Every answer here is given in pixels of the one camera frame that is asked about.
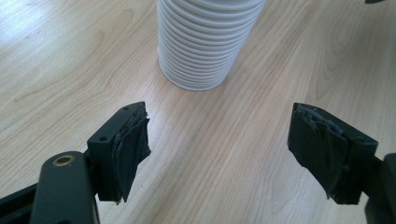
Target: wood grain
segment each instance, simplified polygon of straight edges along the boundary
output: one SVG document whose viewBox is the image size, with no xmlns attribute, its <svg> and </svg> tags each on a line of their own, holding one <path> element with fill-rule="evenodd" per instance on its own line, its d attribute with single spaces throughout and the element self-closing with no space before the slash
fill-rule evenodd
<svg viewBox="0 0 396 224">
<path fill-rule="evenodd" d="M 226 80 L 161 72 L 155 1 L 0 2 L 0 197 L 120 107 L 145 101 L 152 154 L 102 223 L 364 223 L 289 153 L 292 103 L 320 106 L 396 152 L 396 1 L 268 0 Z"/>
</svg>

